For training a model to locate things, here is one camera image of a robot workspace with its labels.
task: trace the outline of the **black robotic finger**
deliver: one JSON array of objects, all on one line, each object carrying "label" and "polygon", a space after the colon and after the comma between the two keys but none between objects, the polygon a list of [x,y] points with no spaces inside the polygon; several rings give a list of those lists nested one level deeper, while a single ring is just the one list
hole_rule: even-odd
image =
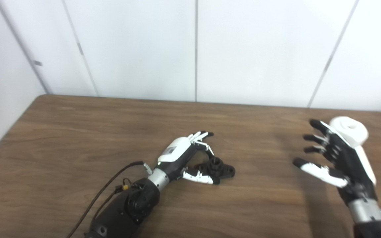
[{"label": "black robotic finger", "polygon": [[319,130],[323,135],[327,135],[328,131],[330,130],[329,125],[317,119],[310,119],[310,125],[313,128]]},{"label": "black robotic finger", "polygon": [[325,152],[323,154],[324,158],[326,158],[328,161],[330,161],[332,164],[336,164],[337,157],[333,154],[330,154],[328,152]]},{"label": "black robotic finger", "polygon": [[323,154],[325,149],[323,146],[309,146],[304,148],[305,153],[320,153]]},{"label": "black robotic finger", "polygon": [[323,145],[323,146],[328,143],[326,138],[319,137],[316,135],[305,134],[305,135],[303,135],[303,138],[304,138],[304,140],[313,141],[313,142],[316,142],[316,143]]}]

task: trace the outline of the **white roll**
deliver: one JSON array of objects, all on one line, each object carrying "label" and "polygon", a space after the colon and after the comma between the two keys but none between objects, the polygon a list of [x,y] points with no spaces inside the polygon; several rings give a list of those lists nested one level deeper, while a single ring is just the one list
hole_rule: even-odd
[{"label": "white roll", "polygon": [[376,177],[362,147],[368,138],[367,128],[361,122],[347,116],[333,118],[330,121],[330,126],[348,142],[349,146],[355,149],[365,172],[375,185],[377,182]]},{"label": "white roll", "polygon": [[338,116],[330,121],[333,127],[353,148],[363,145],[368,138],[368,131],[365,126],[350,117]]}]

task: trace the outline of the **prosthetic hand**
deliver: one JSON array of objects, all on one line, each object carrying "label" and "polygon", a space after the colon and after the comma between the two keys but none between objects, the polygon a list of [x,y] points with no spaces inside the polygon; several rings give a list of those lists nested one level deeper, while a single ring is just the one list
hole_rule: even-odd
[{"label": "prosthetic hand", "polygon": [[[190,181],[219,184],[220,178],[234,175],[234,168],[223,165],[225,171],[219,170],[221,160],[214,157],[210,146],[203,139],[214,134],[199,131],[188,137],[175,139],[158,158],[152,171],[147,167],[149,176],[134,182],[130,188],[122,191],[98,217],[92,221],[86,238],[123,238],[131,237],[142,221],[150,214],[160,199],[160,191],[171,181],[185,178]],[[186,164],[197,151],[205,151],[210,158],[210,168],[199,165],[200,170],[189,168]]]},{"label": "prosthetic hand", "polygon": [[381,210],[375,193],[376,179],[362,144],[368,137],[363,124],[348,117],[337,117],[331,125],[310,120],[313,128],[324,137],[304,135],[305,140],[319,146],[304,149],[317,152],[330,161],[334,168],[295,158],[293,164],[304,172],[337,187],[354,220],[355,238],[381,238]]}]

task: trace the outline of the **cable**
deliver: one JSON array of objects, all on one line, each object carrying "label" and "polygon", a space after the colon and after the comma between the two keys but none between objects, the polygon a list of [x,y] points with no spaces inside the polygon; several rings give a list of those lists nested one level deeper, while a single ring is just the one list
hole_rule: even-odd
[{"label": "cable", "polygon": [[96,200],[98,199],[98,197],[101,195],[101,193],[103,193],[103,191],[111,184],[112,181],[114,181],[115,178],[118,177],[118,175],[120,175],[124,170],[128,169],[129,167],[132,167],[132,166],[135,166],[135,165],[143,165],[144,162],[143,161],[136,161],[136,162],[133,162],[133,163],[130,163],[128,165],[126,165],[124,168],[120,169],[105,185],[103,188],[101,188],[101,190],[96,194],[96,196],[94,197],[94,199],[91,201],[91,203],[89,204],[89,206],[86,208],[86,211],[83,213],[82,217],[80,217],[79,221],[77,222],[77,224],[73,227],[73,229],[71,230],[71,232],[67,235],[66,238],[70,238],[73,233],[76,231],[76,229],[80,226],[80,223],[82,223],[83,219],[86,217],[86,214],[88,214],[89,210],[91,209],[92,205],[94,205],[94,203],[96,202]]},{"label": "cable", "polygon": [[98,214],[100,213],[101,209],[104,207],[105,204],[107,204],[107,202],[110,201],[110,199],[112,198],[112,196],[114,196],[116,194],[115,191],[113,191],[110,196],[107,197],[107,199],[101,204],[101,206],[98,208],[97,212],[95,212],[94,216],[92,217],[92,221],[91,221],[91,226],[92,224],[94,223],[95,219],[97,218]]},{"label": "cable", "polygon": [[132,181],[130,181],[130,179],[128,178],[123,179],[123,185],[126,185],[126,180],[129,182],[130,185],[132,185]]}]

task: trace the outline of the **wooden table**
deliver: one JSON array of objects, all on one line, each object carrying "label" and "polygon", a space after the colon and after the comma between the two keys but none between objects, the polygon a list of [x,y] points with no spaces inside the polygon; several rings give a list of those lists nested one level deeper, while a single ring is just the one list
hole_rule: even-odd
[{"label": "wooden table", "polygon": [[[65,237],[95,193],[120,168],[154,165],[176,138],[206,140],[236,176],[220,185],[169,184],[139,237],[346,238],[352,221],[336,188],[294,167],[312,133],[308,119],[350,116],[364,123],[364,145],[381,205],[381,113],[289,107],[40,96],[0,142],[0,238]],[[193,159],[205,160],[201,152]],[[135,180],[140,167],[124,172]],[[74,237],[83,237],[103,193]]]}]

